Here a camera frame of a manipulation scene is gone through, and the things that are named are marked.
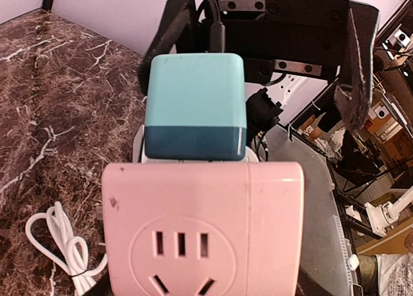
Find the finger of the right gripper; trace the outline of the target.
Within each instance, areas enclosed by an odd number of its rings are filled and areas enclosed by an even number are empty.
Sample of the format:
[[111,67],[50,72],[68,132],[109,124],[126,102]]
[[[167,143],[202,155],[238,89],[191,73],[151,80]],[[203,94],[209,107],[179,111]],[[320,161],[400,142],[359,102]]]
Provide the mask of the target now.
[[173,47],[181,53],[197,51],[195,0],[168,0],[166,2],[157,32],[137,70],[143,93],[148,92],[152,60],[158,55],[169,54]]

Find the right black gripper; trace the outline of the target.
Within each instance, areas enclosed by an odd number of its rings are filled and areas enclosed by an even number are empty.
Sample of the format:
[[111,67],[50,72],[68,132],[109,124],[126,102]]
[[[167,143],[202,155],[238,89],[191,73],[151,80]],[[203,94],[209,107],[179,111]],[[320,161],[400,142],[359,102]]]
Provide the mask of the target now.
[[337,81],[334,99],[350,133],[372,103],[379,10],[351,0],[203,0],[197,51],[239,55],[245,81],[274,72]]

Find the teal charger plug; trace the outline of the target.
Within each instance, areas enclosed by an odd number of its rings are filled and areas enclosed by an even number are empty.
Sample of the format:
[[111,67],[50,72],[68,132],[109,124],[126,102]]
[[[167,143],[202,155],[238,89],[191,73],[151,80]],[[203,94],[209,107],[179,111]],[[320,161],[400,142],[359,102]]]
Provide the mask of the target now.
[[242,160],[247,139],[243,59],[230,53],[156,56],[144,136],[150,159]]

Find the pink cube socket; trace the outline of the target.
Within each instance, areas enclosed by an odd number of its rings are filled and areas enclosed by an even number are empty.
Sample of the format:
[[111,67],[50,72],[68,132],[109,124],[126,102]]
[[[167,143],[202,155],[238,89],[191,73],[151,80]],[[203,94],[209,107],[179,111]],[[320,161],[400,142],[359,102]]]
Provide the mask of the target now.
[[102,197],[115,295],[296,291],[298,163],[112,163]]

